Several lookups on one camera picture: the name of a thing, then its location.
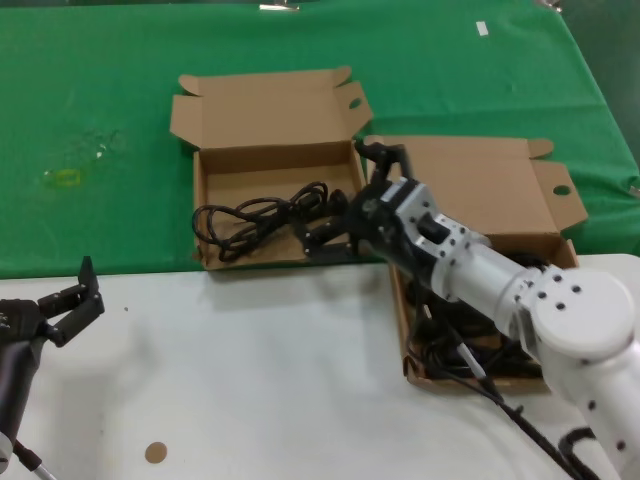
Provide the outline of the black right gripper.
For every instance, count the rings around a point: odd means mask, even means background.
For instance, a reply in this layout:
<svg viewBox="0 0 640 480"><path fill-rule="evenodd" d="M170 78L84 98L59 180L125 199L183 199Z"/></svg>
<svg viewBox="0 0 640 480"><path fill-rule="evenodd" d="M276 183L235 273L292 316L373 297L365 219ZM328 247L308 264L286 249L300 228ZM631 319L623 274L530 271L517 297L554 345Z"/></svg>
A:
<svg viewBox="0 0 640 480"><path fill-rule="evenodd" d="M354 240L364 241L376 256L422 286L431 286L433 257L419 252L409 238L409 228L382 200L383 194L392 186L387 179L393 165L400 167L402 177L413 177L405 146L356 141L354 147L361 157L375 164L369 185L351 202L346 213L346 227L343 216L323 219L313 228L300 219L292 220L293 233L301 243L306 260L311 264L351 261L357 256Z"/></svg>

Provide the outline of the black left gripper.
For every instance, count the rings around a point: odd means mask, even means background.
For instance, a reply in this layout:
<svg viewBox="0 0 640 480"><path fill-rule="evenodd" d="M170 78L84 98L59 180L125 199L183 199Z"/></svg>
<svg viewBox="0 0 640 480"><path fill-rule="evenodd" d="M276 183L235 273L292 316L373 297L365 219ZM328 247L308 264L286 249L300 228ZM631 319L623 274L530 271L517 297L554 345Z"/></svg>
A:
<svg viewBox="0 0 640 480"><path fill-rule="evenodd" d="M45 296L38 304L21 299L4 299L0 304L2 347L48 338L64 347L105 312L90 256L83 258L76 285ZM49 327L43 313L49 318L65 316Z"/></svg>

